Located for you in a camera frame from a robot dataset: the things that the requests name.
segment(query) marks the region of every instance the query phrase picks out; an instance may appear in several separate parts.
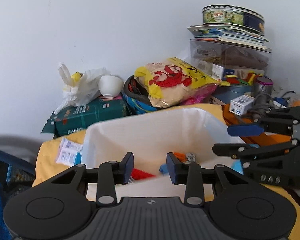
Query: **plastic bag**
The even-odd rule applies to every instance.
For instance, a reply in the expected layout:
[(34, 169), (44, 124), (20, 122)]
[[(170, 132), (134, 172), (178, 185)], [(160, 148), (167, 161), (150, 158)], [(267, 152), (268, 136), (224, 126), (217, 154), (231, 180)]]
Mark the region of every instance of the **plastic bag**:
[(207, 84), (203, 87), (201, 87), (194, 96), (189, 97), (186, 101), (181, 102), (180, 105), (194, 105), (202, 103), (202, 101), (210, 96), (216, 89), (218, 85), (217, 84)]
[(58, 70), (66, 87), (63, 90), (63, 101), (54, 111), (55, 114), (68, 106), (83, 106), (91, 102), (99, 91), (100, 78), (110, 74), (105, 68), (99, 68), (87, 70), (84, 74), (76, 72), (71, 76), (63, 63), (59, 63)]
[(176, 57), (140, 67), (136, 69), (134, 77), (147, 89), (152, 106), (161, 108), (174, 106), (196, 96), (208, 84), (219, 84), (217, 80)]

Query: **yellow cloth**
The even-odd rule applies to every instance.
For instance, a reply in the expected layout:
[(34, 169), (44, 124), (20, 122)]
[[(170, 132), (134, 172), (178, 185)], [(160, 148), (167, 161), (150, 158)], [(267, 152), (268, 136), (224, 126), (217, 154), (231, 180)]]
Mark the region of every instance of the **yellow cloth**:
[[(191, 105), (191, 106), (176, 106), (172, 108), (166, 109), (166, 111), (169, 111), (171, 109), (176, 109), (176, 108), (183, 108), (183, 107), (197, 107), (201, 108), (207, 112), (210, 112), (213, 114), (216, 118), (218, 118), (221, 122), (224, 123), (223, 120), (223, 114), (221, 110), (221, 106), (217, 105), (212, 105), (212, 104), (196, 104), (196, 105)], [(67, 139), (77, 142), (77, 143), (83, 143), (84, 136), (85, 136), (86, 131), (82, 130), (80, 132), (76, 132), (73, 134), (70, 134), (66, 136)], [(63, 164), (56, 164), (56, 156), (58, 153), (58, 148), (61, 142), (61, 138), (57, 138), (55, 140), (47, 141), (42, 144), (40, 147), (40, 151), (38, 153), (38, 159), (37, 159), (37, 164), (35, 167), (35, 173), (36, 173), (36, 179), (33, 183), (33, 187), (38, 185), (39, 183), (57, 175), (58, 173), (66, 170), (68, 166), (63, 165)], [(297, 210), (297, 221), (295, 223), (295, 226), (289, 236), (290, 240), (300, 240), (300, 207), (299, 205), (293, 200), (293, 198), (283, 189), (280, 187), (272, 187), (272, 186), (267, 186), (271, 190), (279, 193), (280, 195), (284, 196), (288, 200), (291, 201), (291, 203), (295, 206)], [(206, 196), (205, 200), (210, 201), (213, 199), (213, 196)]]

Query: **white ceramic bowl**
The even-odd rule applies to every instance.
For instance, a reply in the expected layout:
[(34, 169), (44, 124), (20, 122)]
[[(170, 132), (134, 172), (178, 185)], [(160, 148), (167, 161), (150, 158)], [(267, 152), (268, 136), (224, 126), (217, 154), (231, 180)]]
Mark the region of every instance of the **white ceramic bowl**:
[(112, 99), (120, 94), (124, 82), (115, 76), (102, 76), (99, 81), (100, 93), (108, 99)]

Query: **stack of books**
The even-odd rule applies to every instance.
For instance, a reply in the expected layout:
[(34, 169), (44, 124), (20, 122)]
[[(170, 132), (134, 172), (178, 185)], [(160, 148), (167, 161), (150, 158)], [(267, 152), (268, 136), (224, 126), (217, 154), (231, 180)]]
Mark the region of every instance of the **stack of books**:
[(188, 30), (194, 34), (195, 40), (230, 43), (271, 51), (266, 45), (269, 41), (264, 36), (230, 24), (193, 25), (188, 27)]

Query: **orange plastic object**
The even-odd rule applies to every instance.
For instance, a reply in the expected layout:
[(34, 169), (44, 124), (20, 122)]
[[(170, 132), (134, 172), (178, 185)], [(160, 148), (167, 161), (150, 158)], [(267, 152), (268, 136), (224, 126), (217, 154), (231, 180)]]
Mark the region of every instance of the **orange plastic object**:
[(292, 106), (300, 106), (300, 100), (296, 100), (292, 103)]
[(175, 155), (175, 157), (177, 157), (177, 159), (180, 161), (180, 162), (185, 162), (188, 160), (188, 158), (186, 157), (185, 154), (183, 153), (173, 153)]

